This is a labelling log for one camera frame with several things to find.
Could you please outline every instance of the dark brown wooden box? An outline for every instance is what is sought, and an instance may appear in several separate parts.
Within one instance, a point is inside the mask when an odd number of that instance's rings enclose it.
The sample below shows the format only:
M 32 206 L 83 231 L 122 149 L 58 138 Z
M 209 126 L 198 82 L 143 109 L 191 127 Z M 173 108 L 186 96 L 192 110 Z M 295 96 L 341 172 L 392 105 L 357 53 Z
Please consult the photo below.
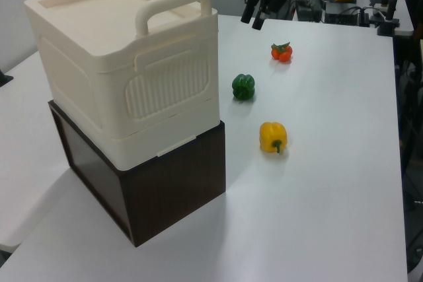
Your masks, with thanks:
M 120 171 L 49 103 L 70 167 L 135 247 L 225 192 L 225 124 L 161 157 Z

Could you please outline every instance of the black metal stand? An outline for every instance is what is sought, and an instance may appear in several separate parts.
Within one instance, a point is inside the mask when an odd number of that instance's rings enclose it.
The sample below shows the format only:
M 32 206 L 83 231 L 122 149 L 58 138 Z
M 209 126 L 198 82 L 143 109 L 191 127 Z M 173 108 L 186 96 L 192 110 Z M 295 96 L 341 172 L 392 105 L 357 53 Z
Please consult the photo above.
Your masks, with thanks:
M 392 21 L 384 21 L 381 23 L 379 28 L 377 28 L 378 36 L 394 36 L 395 28 L 399 26 L 399 20 L 393 19 Z
M 6 85 L 8 82 L 13 80 L 12 76 L 4 75 L 2 71 L 0 71 L 0 87 Z

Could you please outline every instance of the orange tomato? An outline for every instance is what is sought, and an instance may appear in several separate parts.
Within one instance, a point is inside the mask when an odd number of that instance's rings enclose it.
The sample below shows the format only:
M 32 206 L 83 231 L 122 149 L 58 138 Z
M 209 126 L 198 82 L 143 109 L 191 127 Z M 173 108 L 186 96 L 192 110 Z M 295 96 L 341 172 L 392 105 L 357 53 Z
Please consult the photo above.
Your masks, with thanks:
M 279 59 L 279 55 L 280 55 L 280 52 L 279 52 L 279 50 L 278 49 L 272 49 L 272 57 L 274 58 L 274 59 Z
M 288 62 L 291 59 L 291 54 L 289 52 L 282 52 L 279 55 L 279 61 Z
M 288 51 L 292 55 L 292 48 L 291 46 L 284 47 L 285 51 Z

